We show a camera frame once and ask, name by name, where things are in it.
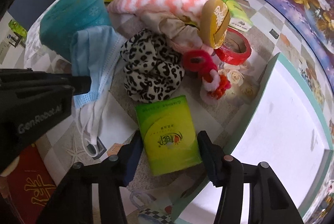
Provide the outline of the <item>red box gold lettering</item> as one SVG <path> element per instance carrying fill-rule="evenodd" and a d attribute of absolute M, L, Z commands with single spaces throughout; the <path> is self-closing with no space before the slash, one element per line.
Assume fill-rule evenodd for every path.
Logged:
<path fill-rule="evenodd" d="M 55 189 L 34 144 L 1 173 L 1 195 L 19 223 L 35 223 Z"/>

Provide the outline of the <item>small green tissue box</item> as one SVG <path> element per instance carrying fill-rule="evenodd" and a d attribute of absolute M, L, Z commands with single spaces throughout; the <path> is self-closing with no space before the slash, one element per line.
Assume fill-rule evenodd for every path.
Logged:
<path fill-rule="evenodd" d="M 227 8 L 229 9 L 230 13 L 229 26 L 243 32 L 248 32 L 249 29 L 253 27 L 253 23 L 249 19 L 243 8 L 239 5 L 239 3 L 236 2 L 235 0 L 222 0 L 222 1 L 226 4 Z"/>

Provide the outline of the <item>green tissue pack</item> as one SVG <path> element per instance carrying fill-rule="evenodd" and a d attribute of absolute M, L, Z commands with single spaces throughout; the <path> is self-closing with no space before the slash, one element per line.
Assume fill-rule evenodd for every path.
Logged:
<path fill-rule="evenodd" d="M 139 104 L 135 111 L 153 176 L 173 173 L 201 163 L 186 96 Z"/>

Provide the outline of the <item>teal plastic container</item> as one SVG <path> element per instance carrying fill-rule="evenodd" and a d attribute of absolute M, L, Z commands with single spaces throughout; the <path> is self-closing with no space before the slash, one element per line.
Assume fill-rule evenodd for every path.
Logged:
<path fill-rule="evenodd" d="M 89 27 L 104 25 L 111 25 L 104 0 L 59 0 L 40 22 L 40 41 L 70 61 L 73 35 Z"/>

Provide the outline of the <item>red tape roll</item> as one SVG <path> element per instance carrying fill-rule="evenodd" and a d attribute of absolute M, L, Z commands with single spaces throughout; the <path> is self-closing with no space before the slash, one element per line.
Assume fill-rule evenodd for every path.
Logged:
<path fill-rule="evenodd" d="M 215 54 L 222 62 L 241 65 L 251 56 L 251 47 L 241 33 L 228 27 L 224 42 L 215 49 Z"/>

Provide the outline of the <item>teal shallow box tray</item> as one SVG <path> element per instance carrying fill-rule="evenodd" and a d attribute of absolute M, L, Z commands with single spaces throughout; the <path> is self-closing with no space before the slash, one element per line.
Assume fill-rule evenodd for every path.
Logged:
<path fill-rule="evenodd" d="M 256 98 L 227 130 L 225 152 L 247 164 L 268 162 L 307 221 L 325 196 L 333 143 L 310 88 L 282 53 L 268 62 Z"/>

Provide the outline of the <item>red pink chenille scrunchies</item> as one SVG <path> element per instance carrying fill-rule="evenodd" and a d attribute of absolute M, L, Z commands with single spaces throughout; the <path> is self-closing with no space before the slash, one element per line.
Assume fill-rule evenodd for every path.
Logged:
<path fill-rule="evenodd" d="M 225 74 L 219 73 L 208 52 L 195 49 L 182 56 L 182 66 L 188 72 L 197 74 L 201 80 L 200 97 L 208 105 L 215 105 L 232 85 Z"/>

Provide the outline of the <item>leopard print scrunchie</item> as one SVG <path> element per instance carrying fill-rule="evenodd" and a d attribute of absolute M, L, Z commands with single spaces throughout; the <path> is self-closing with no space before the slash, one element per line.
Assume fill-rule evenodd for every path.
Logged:
<path fill-rule="evenodd" d="M 185 70 L 181 54 L 167 44 L 164 35 L 143 29 L 121 47 L 125 61 L 124 86 L 128 96 L 140 103 L 167 100 L 179 88 Z"/>

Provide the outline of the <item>blue face mask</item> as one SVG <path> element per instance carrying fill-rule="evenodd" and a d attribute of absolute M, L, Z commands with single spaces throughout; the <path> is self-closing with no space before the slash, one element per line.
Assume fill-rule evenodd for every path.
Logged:
<path fill-rule="evenodd" d="M 70 45 L 72 75 L 91 78 L 88 92 L 74 96 L 74 105 L 83 148 L 92 158 L 99 155 L 100 120 L 125 42 L 113 27 L 103 25 L 77 31 Z"/>

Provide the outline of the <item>beige pink fabric scrunchie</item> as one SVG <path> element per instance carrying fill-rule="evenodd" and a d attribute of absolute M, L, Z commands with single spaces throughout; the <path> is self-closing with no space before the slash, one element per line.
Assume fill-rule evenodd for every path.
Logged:
<path fill-rule="evenodd" d="M 145 10 L 138 13 L 138 17 L 150 30 L 165 35 L 168 46 L 178 53 L 185 54 L 196 49 L 212 52 L 200 38 L 198 28 L 185 24 L 169 12 Z"/>

